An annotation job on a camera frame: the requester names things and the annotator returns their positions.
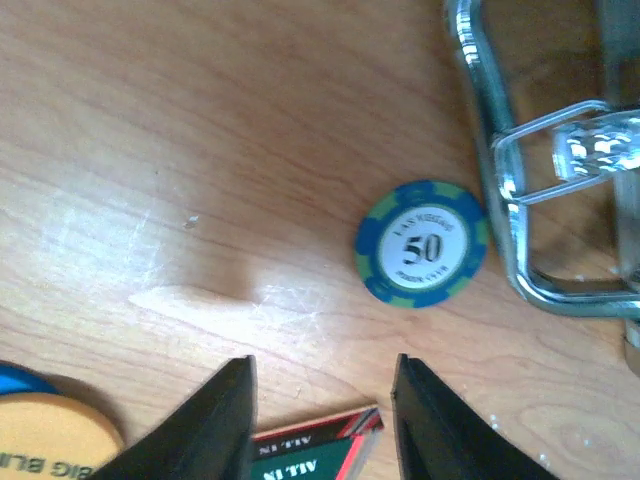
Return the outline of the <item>single blue green chip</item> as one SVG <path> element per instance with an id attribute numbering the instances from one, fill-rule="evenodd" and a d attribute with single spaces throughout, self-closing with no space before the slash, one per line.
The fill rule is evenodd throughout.
<path id="1" fill-rule="evenodd" d="M 488 245 L 486 214 L 471 192 L 421 180 L 398 186 L 370 209 L 355 236 L 354 260 L 374 297 L 419 309 L 463 290 Z"/>

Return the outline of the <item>aluminium poker case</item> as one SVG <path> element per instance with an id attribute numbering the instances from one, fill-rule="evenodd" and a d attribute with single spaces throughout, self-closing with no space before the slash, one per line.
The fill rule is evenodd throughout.
<path id="1" fill-rule="evenodd" d="M 513 288 L 568 317 L 620 319 L 639 368 L 639 5 L 448 1 L 482 185 Z M 531 261 L 531 209 L 613 186 L 618 275 L 561 279 Z"/>

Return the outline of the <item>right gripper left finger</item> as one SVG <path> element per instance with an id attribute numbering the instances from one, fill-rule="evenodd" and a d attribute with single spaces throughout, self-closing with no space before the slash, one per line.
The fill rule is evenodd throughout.
<path id="1" fill-rule="evenodd" d="M 254 357 L 231 359 L 155 430 L 91 477 L 248 479 L 254 402 Z"/>

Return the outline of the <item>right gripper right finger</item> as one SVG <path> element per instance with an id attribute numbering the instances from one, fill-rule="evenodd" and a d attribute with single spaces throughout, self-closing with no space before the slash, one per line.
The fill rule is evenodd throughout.
<path id="1" fill-rule="evenodd" d="M 403 479 L 553 479 L 422 360 L 398 356 L 392 391 Z"/>

